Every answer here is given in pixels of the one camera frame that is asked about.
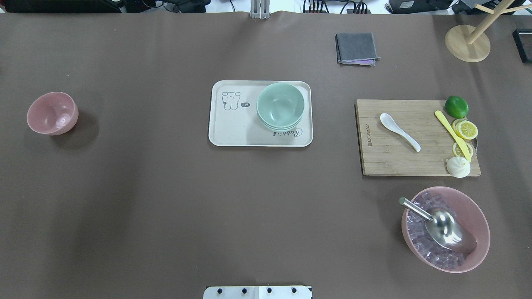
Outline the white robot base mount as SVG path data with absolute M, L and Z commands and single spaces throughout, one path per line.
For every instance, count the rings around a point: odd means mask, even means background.
M 204 299 L 312 299 L 311 286 L 211 286 L 203 293 Z

